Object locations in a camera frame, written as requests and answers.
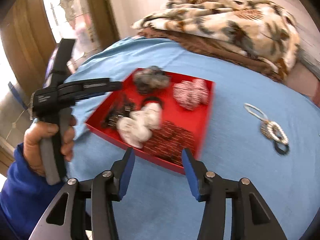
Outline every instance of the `mattress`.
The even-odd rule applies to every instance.
[[[320,207],[319,108],[259,73],[194,54],[168,39],[121,40],[85,61],[66,82],[102,77],[121,81],[135,68],[149,65],[216,83],[201,161],[225,179],[249,178],[288,240],[299,239]],[[84,124],[107,96],[86,99],[73,107],[78,124],[69,177],[92,179],[124,154]],[[244,103],[260,108],[280,124],[289,138],[289,155],[277,154],[273,143],[260,133],[260,121],[244,109]],[[127,195],[113,207],[120,239],[185,240],[197,238],[204,203],[191,195],[184,175],[137,157]],[[230,239],[231,201],[226,207],[224,239]]]

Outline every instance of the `pink scrunchie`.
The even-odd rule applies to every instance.
[[[200,103],[208,103],[208,89],[203,79],[182,81],[173,85],[173,97],[188,110],[194,110]]]

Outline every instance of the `person's arm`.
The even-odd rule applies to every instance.
[[[56,125],[35,123],[26,131],[24,143],[15,149],[15,162],[10,166],[7,180],[0,192],[0,236],[9,234],[11,230],[17,239],[27,240],[45,209],[61,189],[62,182],[53,186],[47,184],[39,148],[41,138],[51,137],[56,132]],[[68,161],[73,155],[73,137],[74,130],[70,127],[63,137],[65,144],[61,148]]]

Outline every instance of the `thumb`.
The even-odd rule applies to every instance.
[[[59,130],[58,125],[47,122],[33,123],[25,132],[24,140],[28,145],[36,145],[42,138],[49,138]]]

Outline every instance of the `red tray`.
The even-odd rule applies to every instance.
[[[141,68],[133,71],[124,81],[123,81],[123,92],[127,97],[137,104],[137,110],[140,109],[141,102],[146,96],[140,95],[132,81],[133,74]],[[176,100],[173,98],[172,86],[174,83],[180,83],[183,80],[192,81],[195,77],[182,75],[178,73],[165,72],[166,75],[171,76],[171,85],[163,90],[157,90],[153,94],[147,96],[159,97],[164,103],[164,109],[162,111],[162,121],[170,121],[175,125],[180,126],[188,131],[194,133],[195,139],[195,153],[194,157],[198,159],[200,157],[200,151],[204,143],[204,138],[209,124],[210,115],[212,112],[212,104],[214,98],[214,86],[215,83],[210,80],[204,80],[206,82],[207,88],[209,90],[209,100],[208,105],[199,105],[194,111],[189,111],[182,106],[180,106]],[[121,91],[112,92],[104,102],[102,102],[94,113],[86,121],[87,127],[98,136],[104,138],[105,140],[111,142],[112,144],[126,150],[130,145],[122,141],[120,135],[116,130],[110,128],[102,128],[101,122],[108,114],[109,108],[113,105],[116,98],[119,97]],[[162,160],[160,158],[151,156],[142,151],[142,149],[134,148],[135,154],[147,161],[160,165],[169,170],[184,174],[184,169],[182,166],[170,163],[168,161]]]

